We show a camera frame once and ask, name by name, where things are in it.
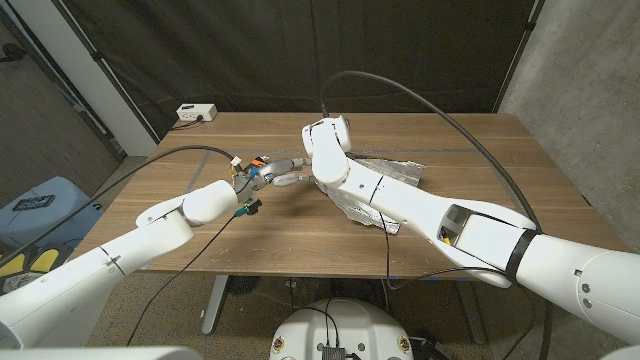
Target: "black band on arm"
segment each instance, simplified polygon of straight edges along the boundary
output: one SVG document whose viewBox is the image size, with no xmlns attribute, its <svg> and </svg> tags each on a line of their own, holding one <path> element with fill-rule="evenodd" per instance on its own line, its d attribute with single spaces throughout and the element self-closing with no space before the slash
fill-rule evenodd
<svg viewBox="0 0 640 360">
<path fill-rule="evenodd" d="M 518 243 L 511 252 L 511 256 L 507 262 L 507 267 L 504 269 L 504 272 L 507 273 L 507 275 L 514 279 L 516 278 L 516 273 L 518 272 L 518 267 L 520 266 L 524 252 L 527 251 L 529 244 L 531 244 L 531 240 L 533 240 L 536 235 L 538 235 L 538 233 L 531 229 L 526 229 L 522 235 L 520 235 Z"/>
</svg>

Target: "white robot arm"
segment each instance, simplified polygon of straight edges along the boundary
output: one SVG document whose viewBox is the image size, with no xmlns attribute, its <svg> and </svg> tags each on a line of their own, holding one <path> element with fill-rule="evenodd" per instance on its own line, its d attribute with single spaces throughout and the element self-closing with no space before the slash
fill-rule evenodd
<svg viewBox="0 0 640 360">
<path fill-rule="evenodd" d="M 137 229 L 111 240 L 34 282 L 0 297 L 0 349 L 84 346 L 113 286 L 194 237 L 192 227 L 233 213 L 255 213 L 255 192 L 287 186 L 302 177 L 287 174 L 309 159 L 283 159 L 249 166 L 235 189 L 219 180 L 157 204 L 136 220 Z"/>
<path fill-rule="evenodd" d="M 640 256 L 549 235 L 505 207 L 444 198 L 411 187 L 347 158 L 349 123 L 325 118 L 302 130 L 315 178 L 427 239 L 462 267 L 503 271 L 574 315 L 632 344 L 640 343 Z M 469 271 L 499 287 L 500 274 Z"/>
</svg>

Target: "concrete wall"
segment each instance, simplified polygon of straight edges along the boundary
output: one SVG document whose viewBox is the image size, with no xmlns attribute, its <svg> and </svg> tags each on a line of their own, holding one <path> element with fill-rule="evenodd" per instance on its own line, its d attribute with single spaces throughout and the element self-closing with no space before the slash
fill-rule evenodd
<svg viewBox="0 0 640 360">
<path fill-rule="evenodd" d="M 640 1 L 547 0 L 500 112 L 640 249 Z"/>
</svg>

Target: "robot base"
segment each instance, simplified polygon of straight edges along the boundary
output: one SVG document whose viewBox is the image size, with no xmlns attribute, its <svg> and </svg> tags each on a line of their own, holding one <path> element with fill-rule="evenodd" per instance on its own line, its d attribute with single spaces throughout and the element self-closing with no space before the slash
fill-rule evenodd
<svg viewBox="0 0 640 360">
<path fill-rule="evenodd" d="M 307 307 L 324 312 L 327 301 L 320 300 Z M 276 331 L 269 359 L 342 360 L 345 354 L 353 359 L 413 359 L 406 331 L 377 307 L 359 300 L 335 298 L 329 303 L 327 312 L 338 327 L 339 346 L 336 346 L 336 331 L 331 320 L 325 319 L 322 312 L 302 308 Z M 325 320 L 328 321 L 330 348 L 326 348 Z"/>
</svg>

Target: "black backdrop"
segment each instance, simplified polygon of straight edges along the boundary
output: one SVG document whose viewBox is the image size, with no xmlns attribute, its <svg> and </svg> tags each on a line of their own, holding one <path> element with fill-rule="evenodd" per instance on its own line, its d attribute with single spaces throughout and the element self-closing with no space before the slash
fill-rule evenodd
<svg viewBox="0 0 640 360">
<path fill-rule="evenodd" d="M 159 135 L 186 102 L 319 112 L 340 70 L 390 77 L 450 112 L 490 112 L 534 0 L 65 0 Z M 330 111 L 425 111 L 343 79 Z"/>
</svg>

